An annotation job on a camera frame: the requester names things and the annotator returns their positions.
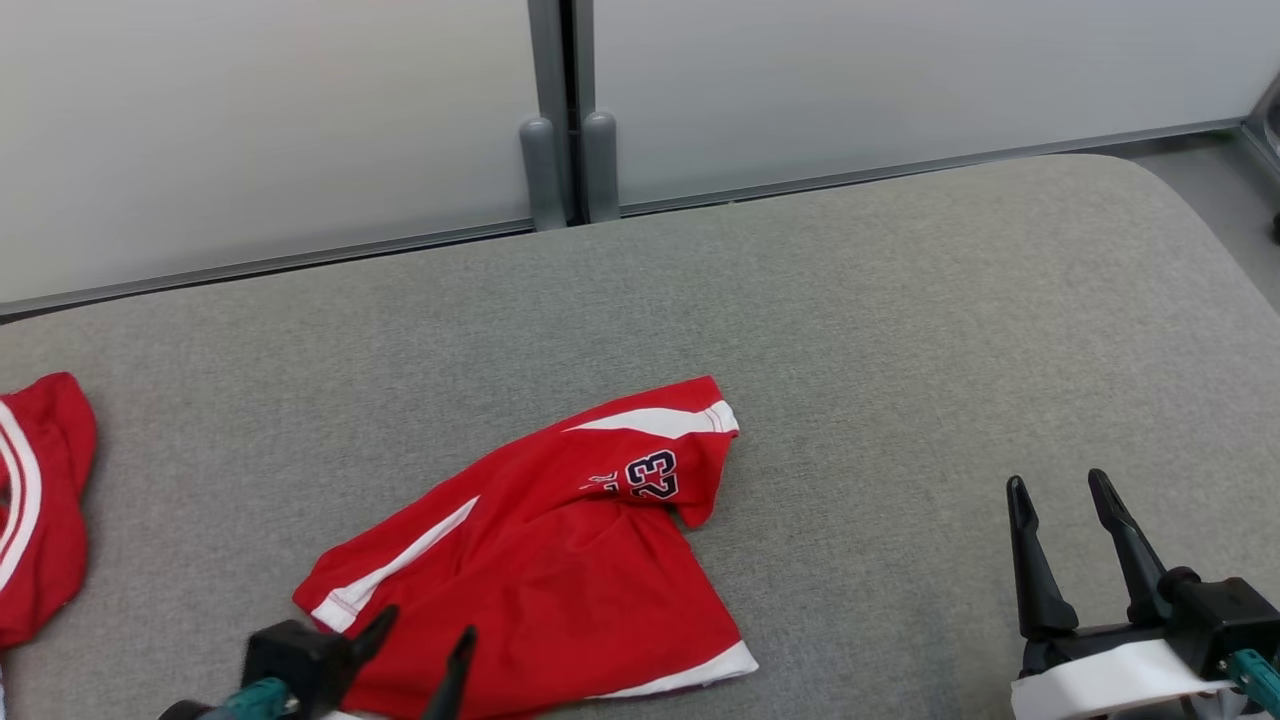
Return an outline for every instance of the gray cushion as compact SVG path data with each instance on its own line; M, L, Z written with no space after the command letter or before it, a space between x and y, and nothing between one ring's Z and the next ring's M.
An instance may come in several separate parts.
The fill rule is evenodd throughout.
M1126 597L1106 469L1169 565L1280 600L1280 318L1123 160L1052 156L120 300L0 328L77 374L83 592L18 720L218 700L315 559L500 443L703 373L742 436L690 541L760 670L611 717L998 717L1004 480L1085 624Z

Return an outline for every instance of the metal frame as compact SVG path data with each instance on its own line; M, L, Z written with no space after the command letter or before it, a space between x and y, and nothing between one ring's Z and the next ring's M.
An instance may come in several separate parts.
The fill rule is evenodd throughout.
M621 211L622 217L627 218L632 215L648 215L652 213L664 213L667 210L680 210L685 208L703 208L707 205L721 205L726 202L739 202L744 200L758 200L762 197L791 195L794 192L805 192L809 190L824 190L829 187L858 184L878 179L914 176L919 173L931 173L934 170L963 168L966 165L979 165L982 163L992 163L996 160L1032 158L1036 155L1051 155L1055 152L1071 152L1076 150L1088 150L1091 147L1106 147L1107 145L1121 145L1125 142L1137 142L1140 140L1157 140L1161 137L1193 135L1198 132L1235 129L1240 127L1242 122L1244 122L1244 118L1226 118L1222 120L1211 120L1211 122L1193 123L1185 126L1172 126L1167 128L1124 132L1101 137L1085 137L1082 140L1068 140L1062 142L1050 142L1044 145L1030 145L1027 147L1014 147L1010 150L995 150L991 152L978 152L974 155L960 155L959 158L945 158L941 160L927 160L923 163L908 163L905 165L891 165L888 168L872 168L868 170L855 170L851 173L840 173L835 176L801 178L796 181L760 184L760 186L735 188L735 190L724 190L719 192L708 192L703 195L691 195L686 197L673 197L671 200L636 202L632 205L623 205Z
M577 78L577 119L595 111L595 4L573 0L573 69Z
M1271 81L1271 86L1258 99L1258 104L1253 106L1253 111L1244 119L1244 126L1240 129L1263 164L1272 173L1280 176L1280 150L1277 150L1280 138L1267 123L1267 111L1277 100L1280 100L1280 76Z
M564 217L577 214L568 138L568 95L564 88L564 38L557 0L529 0L529 31L534 46L538 113L550 122L556 140L556 174Z
M312 265L329 265L333 263L342 263L344 260L362 260L378 255L393 255L396 252L404 252L408 250L421 250L424 247L438 247L443 245L472 242L476 240L506 237L532 232L532 220L509 220L506 223L480 225L476 228L444 231L398 240L384 240L380 242L367 242L364 245L338 247L334 250L317 250L314 252L303 252L301 255L287 255L284 258L271 258L268 260L252 260L250 263L237 263L234 265L223 265L220 268L175 273L145 281L109 284L91 290L60 292L56 295L32 297L29 300L15 300L13 302L0 302L0 323L46 310L88 305L91 302L115 300L119 297L128 297L131 295L145 295L186 286L244 279L253 275L279 273L282 270L296 270Z

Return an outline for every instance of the red sports jersey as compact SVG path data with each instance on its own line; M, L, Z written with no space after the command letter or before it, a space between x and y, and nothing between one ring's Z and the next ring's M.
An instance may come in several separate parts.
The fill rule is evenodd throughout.
M399 620L344 707L417 717L467 625L463 717L704 685L756 669L667 506L707 521L737 421L698 378L483 457L320 557L293 596L355 635Z
M0 651L29 641L79 592L79 497L96 443L93 410L70 374L0 395Z

